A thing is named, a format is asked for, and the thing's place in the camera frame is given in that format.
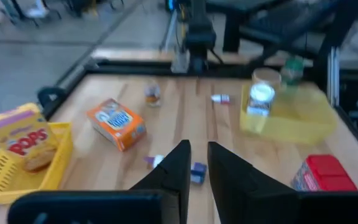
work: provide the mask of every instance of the floor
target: floor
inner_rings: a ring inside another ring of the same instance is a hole
[[[18,2],[24,9],[34,4],[33,0]],[[124,0],[125,6],[118,5],[116,11],[104,4],[98,6],[98,15],[90,12],[82,19],[71,17],[56,0],[47,2],[60,11],[62,20],[52,19],[36,28],[31,22],[14,26],[1,16],[0,112],[35,101],[40,87],[56,83],[96,47],[158,49],[170,18],[158,6],[162,0]],[[220,51],[225,18],[216,14],[211,19],[218,35],[216,50]],[[343,47],[342,64],[358,64],[358,25],[355,29],[356,34]],[[170,48],[175,46],[175,36],[169,41]],[[256,44],[241,43],[241,53],[259,54],[261,50]]]

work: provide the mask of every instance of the yellow plastic bin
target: yellow plastic bin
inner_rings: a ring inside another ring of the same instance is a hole
[[[240,127],[262,137],[316,144],[335,127],[334,111],[325,94],[310,86],[288,86],[276,92],[268,117],[247,114],[251,82],[242,87]]]
[[[70,123],[50,123],[60,144],[48,169],[36,174],[22,170],[7,152],[0,149],[0,204],[12,203],[22,195],[38,190],[58,189],[73,151]]]

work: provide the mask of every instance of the black table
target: black table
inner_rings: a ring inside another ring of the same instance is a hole
[[[207,0],[208,12],[226,15],[224,29],[224,52],[238,52],[240,46],[239,27],[251,15],[264,9],[270,9],[289,0]]]

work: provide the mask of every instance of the cereal box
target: cereal box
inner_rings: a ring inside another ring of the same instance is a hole
[[[341,163],[331,155],[310,155],[291,181],[298,191],[357,190]]]
[[[8,150],[17,162],[55,150],[58,141],[38,106],[27,103],[0,114],[0,148]]]
[[[120,151],[125,151],[146,133],[144,120],[114,99],[104,101],[87,115],[93,127]]]

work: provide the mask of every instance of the wooden tabletop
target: wooden tabletop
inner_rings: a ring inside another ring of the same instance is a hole
[[[150,79],[161,87],[159,108],[145,104],[144,86]],[[60,188],[128,189],[150,172],[145,156],[166,155],[182,139],[191,142],[193,162],[206,164],[207,142],[217,141],[287,185],[308,155],[333,154],[358,187],[358,142],[339,117],[335,132],[315,146],[253,137],[239,130],[243,83],[231,79],[88,75],[51,119],[73,123],[75,153]],[[210,96],[220,93],[231,95],[232,103],[211,102]],[[95,131],[85,115],[106,98],[117,99],[145,119],[148,134],[126,152],[120,152]],[[7,209],[0,205],[0,223],[5,222]],[[202,186],[191,186],[188,223],[220,223],[208,175]]]

